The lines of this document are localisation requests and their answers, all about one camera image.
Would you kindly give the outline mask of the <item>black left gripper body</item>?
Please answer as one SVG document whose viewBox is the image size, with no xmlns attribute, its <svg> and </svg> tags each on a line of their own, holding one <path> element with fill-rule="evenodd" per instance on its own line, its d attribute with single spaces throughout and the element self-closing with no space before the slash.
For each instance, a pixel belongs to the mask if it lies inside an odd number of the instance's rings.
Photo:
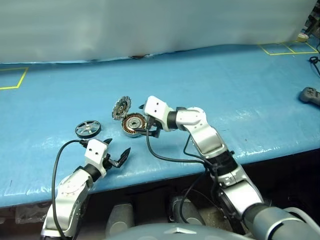
<svg viewBox="0 0 320 240">
<path fill-rule="evenodd" d="M 102 166 L 106 171 L 108 171 L 112 167 L 119 168 L 119 163 L 115 160 L 112 160 L 111 155 L 107 153 L 103 158 Z"/>
</svg>

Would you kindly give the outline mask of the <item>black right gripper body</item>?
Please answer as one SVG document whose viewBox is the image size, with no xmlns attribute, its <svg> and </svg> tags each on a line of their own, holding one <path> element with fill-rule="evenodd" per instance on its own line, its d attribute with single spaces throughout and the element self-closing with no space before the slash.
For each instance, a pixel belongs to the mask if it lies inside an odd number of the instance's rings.
<svg viewBox="0 0 320 240">
<path fill-rule="evenodd" d="M 161 123 L 152 116 L 147 117 L 146 136 L 158 138 L 162 129 Z"/>
</svg>

